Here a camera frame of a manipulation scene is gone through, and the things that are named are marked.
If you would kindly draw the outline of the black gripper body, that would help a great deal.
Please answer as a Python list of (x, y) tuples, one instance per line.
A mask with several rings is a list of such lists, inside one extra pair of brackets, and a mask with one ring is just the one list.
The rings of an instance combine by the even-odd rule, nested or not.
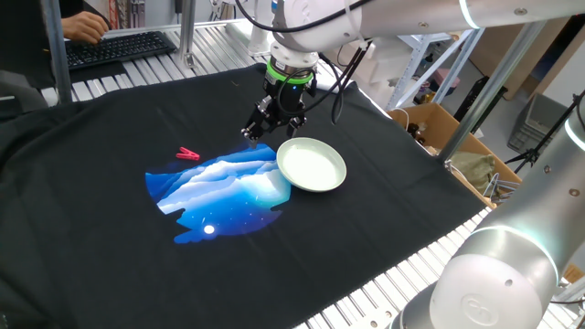
[(266, 96), (259, 102), (268, 106), (273, 116), (271, 126), (283, 126), (288, 125), (293, 117), (304, 116), (303, 94), (308, 91), (314, 96), (316, 81), (313, 72), (301, 72), (291, 77), (267, 72), (263, 88)]

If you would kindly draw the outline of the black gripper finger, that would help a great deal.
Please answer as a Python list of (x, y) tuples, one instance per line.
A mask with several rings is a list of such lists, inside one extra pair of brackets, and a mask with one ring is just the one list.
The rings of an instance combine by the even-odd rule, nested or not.
[(298, 130), (302, 128), (307, 122), (305, 116), (297, 116), (293, 117), (289, 120), (287, 125), (286, 135), (288, 138), (294, 138), (297, 134)]
[(266, 104), (256, 102), (247, 123), (241, 129), (241, 134), (250, 142), (256, 143), (273, 124), (273, 116)]

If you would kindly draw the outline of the person's bare hand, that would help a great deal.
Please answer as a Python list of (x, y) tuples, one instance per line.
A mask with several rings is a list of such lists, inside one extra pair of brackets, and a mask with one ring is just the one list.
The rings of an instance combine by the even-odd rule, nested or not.
[(63, 36), (66, 39), (97, 44), (108, 32), (109, 26), (99, 15), (88, 11), (61, 19)]

